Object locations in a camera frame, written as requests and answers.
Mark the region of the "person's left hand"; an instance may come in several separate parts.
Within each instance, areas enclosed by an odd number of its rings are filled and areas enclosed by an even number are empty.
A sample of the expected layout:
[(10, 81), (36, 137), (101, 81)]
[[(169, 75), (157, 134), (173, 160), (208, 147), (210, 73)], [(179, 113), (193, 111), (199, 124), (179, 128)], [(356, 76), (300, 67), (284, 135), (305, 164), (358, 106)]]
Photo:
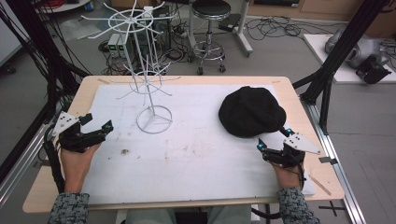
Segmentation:
[(92, 158), (99, 147), (100, 144), (87, 147), (83, 153), (61, 149), (65, 192), (81, 192)]

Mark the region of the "aluminium rail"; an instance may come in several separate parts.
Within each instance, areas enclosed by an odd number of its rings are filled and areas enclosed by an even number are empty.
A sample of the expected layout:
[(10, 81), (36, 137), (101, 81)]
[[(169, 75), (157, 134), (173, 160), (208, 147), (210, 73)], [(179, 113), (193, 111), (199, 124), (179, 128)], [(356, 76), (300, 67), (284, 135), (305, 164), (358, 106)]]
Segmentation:
[(37, 158), (37, 154), (44, 143), (44, 137), (46, 136), (45, 132), (48, 127), (48, 124), (42, 124), (35, 134), (29, 138), (29, 142), (27, 146), (23, 148), (22, 154), (11, 167), (9, 173), (5, 177), (5, 180), (0, 184), (0, 209), (2, 209), (7, 203), (10, 195)]
[(347, 175), (343, 169), (342, 163), (340, 162), (336, 153), (335, 147), (333, 146), (332, 140), (319, 125), (320, 113), (315, 105), (309, 105), (306, 102), (302, 102), (302, 106), (305, 109), (306, 115), (311, 121), (311, 124), (316, 132), (319, 142), (321, 143), (326, 157), (332, 168), (335, 171), (337, 179), (344, 191), (344, 197), (342, 203), (346, 209), (348, 217), (352, 224), (366, 224), (366, 220), (361, 211), (361, 208), (354, 195), (353, 189), (350, 186)]

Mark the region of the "white stand leg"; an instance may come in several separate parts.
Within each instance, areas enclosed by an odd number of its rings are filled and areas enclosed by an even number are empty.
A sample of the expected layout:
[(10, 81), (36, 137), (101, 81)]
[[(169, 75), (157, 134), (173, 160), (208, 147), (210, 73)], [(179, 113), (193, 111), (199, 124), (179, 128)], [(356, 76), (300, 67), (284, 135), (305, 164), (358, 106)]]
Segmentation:
[(246, 36), (244, 34), (246, 19), (247, 19), (247, 15), (248, 15), (249, 3), (250, 3), (250, 0), (243, 0), (243, 4), (241, 6), (241, 11), (240, 11), (240, 21), (238, 23), (238, 27), (233, 29), (233, 31), (239, 41), (241, 50), (245, 53), (247, 58), (253, 52), (253, 48), (250, 46), (248, 39), (246, 38)]

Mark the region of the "dark computer tower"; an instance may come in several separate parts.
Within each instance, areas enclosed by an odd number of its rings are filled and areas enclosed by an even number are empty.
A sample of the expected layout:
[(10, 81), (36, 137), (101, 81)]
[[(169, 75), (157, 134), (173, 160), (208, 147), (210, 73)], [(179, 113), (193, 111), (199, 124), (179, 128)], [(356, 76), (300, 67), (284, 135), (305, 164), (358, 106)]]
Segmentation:
[(166, 51), (170, 49), (170, 20), (167, 16), (170, 15), (170, 7), (162, 6), (157, 9), (153, 7), (144, 7), (145, 10), (151, 9), (151, 15), (155, 18), (151, 28), (157, 33), (151, 33), (150, 31), (143, 32), (139, 36), (139, 44), (142, 48), (142, 53), (147, 54), (149, 52), (149, 46), (153, 44), (152, 40), (155, 39), (155, 47), (158, 56), (163, 56)]

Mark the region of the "black device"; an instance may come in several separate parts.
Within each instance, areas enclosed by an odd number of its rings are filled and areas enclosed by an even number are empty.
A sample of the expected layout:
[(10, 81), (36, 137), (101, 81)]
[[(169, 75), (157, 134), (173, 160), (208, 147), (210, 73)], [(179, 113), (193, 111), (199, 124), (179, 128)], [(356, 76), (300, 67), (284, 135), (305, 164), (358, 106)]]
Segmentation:
[(375, 84), (390, 74), (388, 69), (376, 61), (376, 57), (370, 55), (356, 71), (356, 75), (366, 84)]

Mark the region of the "black round stool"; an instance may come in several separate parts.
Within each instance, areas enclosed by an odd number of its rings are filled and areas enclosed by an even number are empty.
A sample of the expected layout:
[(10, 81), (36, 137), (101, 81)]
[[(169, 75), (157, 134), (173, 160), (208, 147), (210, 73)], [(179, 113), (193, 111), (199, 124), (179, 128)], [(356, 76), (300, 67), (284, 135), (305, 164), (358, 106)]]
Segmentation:
[(226, 19), (231, 13), (231, 6), (224, 0), (194, 0), (191, 4), (191, 11), (197, 18), (208, 22), (205, 40), (191, 45), (191, 52), (188, 61), (192, 62), (195, 58), (200, 59), (200, 66), (197, 74), (204, 73), (204, 61), (219, 61), (219, 71), (226, 71), (223, 63), (225, 59), (224, 47), (212, 40), (212, 22)]

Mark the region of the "black hat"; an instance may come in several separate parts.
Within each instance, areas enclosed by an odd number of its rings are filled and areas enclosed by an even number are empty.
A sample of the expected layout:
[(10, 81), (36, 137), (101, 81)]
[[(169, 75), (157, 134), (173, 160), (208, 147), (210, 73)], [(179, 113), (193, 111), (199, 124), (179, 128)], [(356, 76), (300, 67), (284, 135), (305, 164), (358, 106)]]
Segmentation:
[(286, 118), (286, 111), (265, 88), (244, 86), (228, 94), (219, 108), (219, 121), (225, 130), (242, 138), (278, 132)]

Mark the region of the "grey power supply unit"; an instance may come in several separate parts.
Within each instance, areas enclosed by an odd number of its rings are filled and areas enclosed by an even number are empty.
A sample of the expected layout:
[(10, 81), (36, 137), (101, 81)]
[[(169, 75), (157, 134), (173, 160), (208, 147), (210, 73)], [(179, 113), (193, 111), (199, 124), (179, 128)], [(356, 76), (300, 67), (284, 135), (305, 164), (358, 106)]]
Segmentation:
[(118, 52), (121, 58), (128, 58), (128, 36), (127, 34), (120, 34), (118, 40)]
[(111, 37), (108, 39), (107, 47), (112, 58), (118, 58), (120, 56), (118, 51), (119, 39), (119, 34), (112, 34)]

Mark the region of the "white floor board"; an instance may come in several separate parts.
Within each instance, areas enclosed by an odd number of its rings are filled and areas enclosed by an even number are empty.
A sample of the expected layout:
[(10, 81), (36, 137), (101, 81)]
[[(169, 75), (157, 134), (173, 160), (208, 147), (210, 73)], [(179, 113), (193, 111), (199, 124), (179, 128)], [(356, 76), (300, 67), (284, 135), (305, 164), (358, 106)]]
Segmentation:
[[(328, 54), (325, 52), (325, 44), (331, 35), (311, 35), (304, 34), (304, 41), (312, 50), (320, 64), (323, 64), (327, 59)], [(390, 74), (379, 81), (379, 84), (396, 84), (396, 70), (389, 67), (387, 64), (385, 69), (390, 71)], [(338, 84), (364, 84), (356, 75), (356, 70), (351, 68), (347, 63), (342, 63), (333, 77), (333, 81)]]

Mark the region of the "black flat box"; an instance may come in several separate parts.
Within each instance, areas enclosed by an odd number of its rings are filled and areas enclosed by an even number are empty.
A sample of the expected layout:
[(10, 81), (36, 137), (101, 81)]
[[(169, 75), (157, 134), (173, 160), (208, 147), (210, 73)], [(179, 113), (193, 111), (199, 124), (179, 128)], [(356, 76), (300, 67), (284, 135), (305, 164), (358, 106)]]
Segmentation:
[(230, 14), (219, 23), (220, 30), (231, 32), (239, 24), (240, 18), (241, 15), (239, 13)]

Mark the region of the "black frame post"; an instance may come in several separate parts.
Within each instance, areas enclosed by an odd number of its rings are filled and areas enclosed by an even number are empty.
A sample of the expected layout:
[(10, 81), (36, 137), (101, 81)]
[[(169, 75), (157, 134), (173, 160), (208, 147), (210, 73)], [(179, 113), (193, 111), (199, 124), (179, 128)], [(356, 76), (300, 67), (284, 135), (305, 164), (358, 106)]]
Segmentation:
[(0, 19), (17, 37), (33, 59), (38, 71), (47, 81), (48, 100), (44, 106), (45, 119), (56, 114), (58, 103), (71, 105), (71, 97), (77, 93), (77, 78), (90, 75), (88, 71), (66, 60), (52, 40), (50, 31), (36, 12), (33, 0), (5, 0), (20, 22), (23, 30), (0, 10)]
[(388, 4), (388, 1), (363, 0), (320, 68), (308, 77), (304, 77), (292, 84), (294, 89), (309, 84), (307, 90), (300, 95), (300, 98), (309, 105), (315, 105), (317, 98), (322, 94), (318, 124), (324, 134), (328, 134), (332, 79), (349, 52), (356, 46), (375, 18)]

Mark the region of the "person's right hand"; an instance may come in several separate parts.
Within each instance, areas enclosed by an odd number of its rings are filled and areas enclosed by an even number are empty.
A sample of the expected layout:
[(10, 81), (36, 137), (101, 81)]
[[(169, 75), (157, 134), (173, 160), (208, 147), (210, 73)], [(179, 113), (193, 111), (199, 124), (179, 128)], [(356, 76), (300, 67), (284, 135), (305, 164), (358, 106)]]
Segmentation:
[(297, 166), (284, 168), (281, 164), (272, 164), (276, 173), (277, 184), (281, 189), (299, 188), (301, 186), (300, 170)]

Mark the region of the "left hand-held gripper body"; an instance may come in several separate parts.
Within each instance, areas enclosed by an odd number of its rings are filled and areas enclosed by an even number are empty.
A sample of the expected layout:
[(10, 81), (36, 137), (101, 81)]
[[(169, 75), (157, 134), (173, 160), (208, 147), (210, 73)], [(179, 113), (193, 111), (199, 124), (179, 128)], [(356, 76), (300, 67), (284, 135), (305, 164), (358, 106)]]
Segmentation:
[(51, 134), (58, 137), (58, 144), (63, 149), (83, 153), (87, 147), (102, 143), (105, 137), (94, 131), (83, 133), (81, 127), (84, 125), (78, 118), (62, 111)]

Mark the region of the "white round table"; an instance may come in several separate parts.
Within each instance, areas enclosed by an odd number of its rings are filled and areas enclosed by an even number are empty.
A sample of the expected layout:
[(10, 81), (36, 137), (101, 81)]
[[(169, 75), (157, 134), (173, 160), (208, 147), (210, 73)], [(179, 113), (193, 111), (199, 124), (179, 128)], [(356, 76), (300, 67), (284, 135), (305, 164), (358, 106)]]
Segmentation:
[(37, 13), (58, 13), (72, 10), (90, 3), (91, 0), (40, 0), (35, 5)]

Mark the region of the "grey rounded shell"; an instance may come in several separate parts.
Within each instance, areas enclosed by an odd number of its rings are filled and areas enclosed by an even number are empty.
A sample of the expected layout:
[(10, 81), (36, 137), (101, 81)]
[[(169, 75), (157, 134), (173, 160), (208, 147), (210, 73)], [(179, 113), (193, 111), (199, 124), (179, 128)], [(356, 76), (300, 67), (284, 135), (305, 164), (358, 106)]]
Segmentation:
[[(338, 29), (335, 34), (327, 40), (325, 43), (326, 53), (330, 53), (332, 51), (344, 31), (344, 28)], [(386, 50), (380, 46), (380, 41), (364, 35), (352, 51), (348, 53), (345, 62), (352, 68), (358, 68), (370, 56), (373, 56), (375, 61), (380, 65), (384, 65), (389, 62), (389, 56), (387, 55)]]

